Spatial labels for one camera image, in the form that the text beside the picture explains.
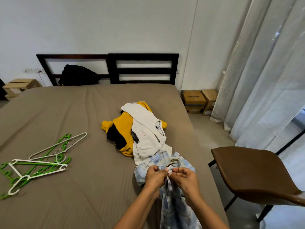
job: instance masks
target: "black bag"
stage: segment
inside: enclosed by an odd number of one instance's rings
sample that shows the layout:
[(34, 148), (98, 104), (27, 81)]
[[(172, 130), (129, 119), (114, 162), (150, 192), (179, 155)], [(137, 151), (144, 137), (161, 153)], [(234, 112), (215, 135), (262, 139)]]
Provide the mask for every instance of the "black bag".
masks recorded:
[(98, 84), (97, 73), (77, 65), (65, 65), (62, 75), (58, 81), (60, 86), (80, 86), (88, 84)]

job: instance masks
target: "bed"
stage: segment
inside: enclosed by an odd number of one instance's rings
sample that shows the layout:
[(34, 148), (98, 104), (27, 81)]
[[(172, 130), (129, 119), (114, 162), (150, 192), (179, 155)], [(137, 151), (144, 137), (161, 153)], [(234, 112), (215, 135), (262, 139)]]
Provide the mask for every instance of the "bed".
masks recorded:
[[(166, 143), (195, 167), (204, 199), (227, 224), (207, 158), (176, 87), (128, 83), (29, 89), (0, 109), (1, 163), (27, 159), (64, 134), (88, 133), (68, 151), (72, 159), (65, 172), (37, 178), (16, 196), (0, 201), (1, 227), (112, 228), (141, 187), (136, 184), (133, 159), (106, 140), (101, 122), (120, 116), (125, 103), (141, 100), (168, 123)], [(9, 181), (0, 175), (1, 193), (8, 188)], [(159, 227), (160, 207), (156, 201), (144, 228)]]

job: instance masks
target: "electrical outlet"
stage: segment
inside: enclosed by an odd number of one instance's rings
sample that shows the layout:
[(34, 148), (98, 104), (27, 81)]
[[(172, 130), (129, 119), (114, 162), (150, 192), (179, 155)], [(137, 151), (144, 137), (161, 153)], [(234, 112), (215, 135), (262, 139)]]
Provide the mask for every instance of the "electrical outlet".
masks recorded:
[(24, 68), (22, 69), (23, 73), (45, 73), (44, 69), (42, 68)]

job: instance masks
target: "black chair leg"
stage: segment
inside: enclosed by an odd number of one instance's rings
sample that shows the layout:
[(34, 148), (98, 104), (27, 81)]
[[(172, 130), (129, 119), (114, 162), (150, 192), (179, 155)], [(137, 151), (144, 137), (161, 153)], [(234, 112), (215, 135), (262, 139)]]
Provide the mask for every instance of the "black chair leg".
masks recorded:
[(234, 198), (232, 198), (231, 201), (228, 203), (228, 205), (226, 205), (226, 207), (224, 208), (224, 211), (227, 211), (236, 199), (237, 199), (237, 196), (235, 195)]
[(215, 165), (216, 164), (216, 161), (215, 161), (215, 159), (213, 160), (213, 161), (211, 161), (210, 163), (209, 163), (209, 167), (211, 167), (212, 165)]
[(266, 205), (265, 208), (263, 209), (263, 211), (261, 212), (260, 216), (257, 219), (257, 222), (261, 222), (265, 216), (269, 213), (269, 211), (271, 211), (271, 209), (273, 208), (273, 205)]

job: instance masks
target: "chair seat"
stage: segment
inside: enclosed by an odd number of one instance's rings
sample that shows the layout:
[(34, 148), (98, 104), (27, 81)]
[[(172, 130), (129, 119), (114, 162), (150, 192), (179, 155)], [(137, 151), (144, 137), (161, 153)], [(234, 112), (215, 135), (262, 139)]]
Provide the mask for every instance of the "chair seat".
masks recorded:
[(211, 151), (224, 182), (239, 198), (265, 205), (305, 206), (302, 191), (271, 151), (237, 146)]

